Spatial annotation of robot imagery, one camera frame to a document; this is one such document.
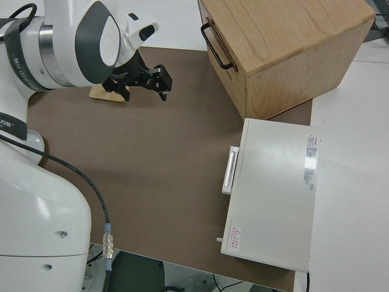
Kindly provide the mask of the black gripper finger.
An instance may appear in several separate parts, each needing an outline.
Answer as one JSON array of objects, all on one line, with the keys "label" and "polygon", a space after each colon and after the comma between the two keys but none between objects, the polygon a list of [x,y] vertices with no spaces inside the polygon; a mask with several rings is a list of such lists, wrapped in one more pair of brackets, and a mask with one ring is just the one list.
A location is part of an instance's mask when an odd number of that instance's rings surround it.
[{"label": "black gripper finger", "polygon": [[129,102],[131,94],[125,83],[115,82],[112,79],[107,79],[102,83],[106,94],[103,98],[110,102]]},{"label": "black gripper finger", "polygon": [[164,65],[159,64],[153,69],[147,70],[149,76],[148,87],[158,93],[162,101],[167,100],[167,94],[171,91],[173,79]]}]

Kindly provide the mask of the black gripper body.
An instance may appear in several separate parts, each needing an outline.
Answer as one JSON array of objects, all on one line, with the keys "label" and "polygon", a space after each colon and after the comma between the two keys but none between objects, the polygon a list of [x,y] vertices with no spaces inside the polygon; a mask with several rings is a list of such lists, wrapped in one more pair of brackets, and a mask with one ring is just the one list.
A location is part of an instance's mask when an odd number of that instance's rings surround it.
[{"label": "black gripper body", "polygon": [[142,55],[137,50],[129,61],[113,70],[110,78],[115,82],[129,86],[147,70],[149,70],[149,67],[145,64]]}]

